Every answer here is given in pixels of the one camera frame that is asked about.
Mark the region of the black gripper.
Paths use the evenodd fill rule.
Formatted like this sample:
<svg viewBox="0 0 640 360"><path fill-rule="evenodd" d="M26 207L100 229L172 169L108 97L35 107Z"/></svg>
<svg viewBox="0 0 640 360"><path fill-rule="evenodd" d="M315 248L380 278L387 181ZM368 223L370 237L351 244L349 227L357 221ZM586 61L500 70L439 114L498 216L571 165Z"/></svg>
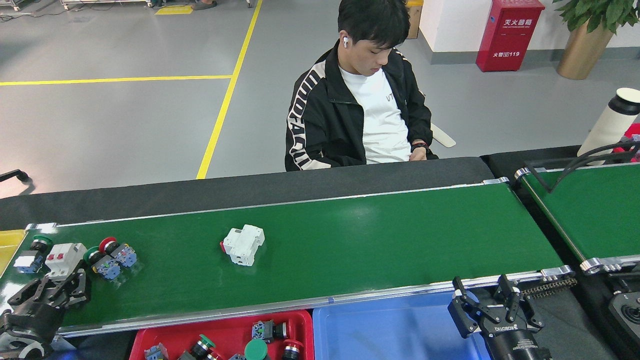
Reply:
<svg viewBox="0 0 640 360"><path fill-rule="evenodd" d="M65 310L55 306L80 306L90 301L92 281L85 269L78 269L64 280L54 281L47 301L50 278L34 278L7 300L15 310L6 309L1 314L1 344L12 342L50 344L62 325Z"/></svg>
<svg viewBox="0 0 640 360"><path fill-rule="evenodd" d="M480 330L492 360L550 360L550 350L540 347L533 337L546 325L536 314L533 296L523 293L507 275L499 276L494 294L505 309L502 318L468 296L459 276L452 285L454 295L447 310L462 338Z"/></svg>

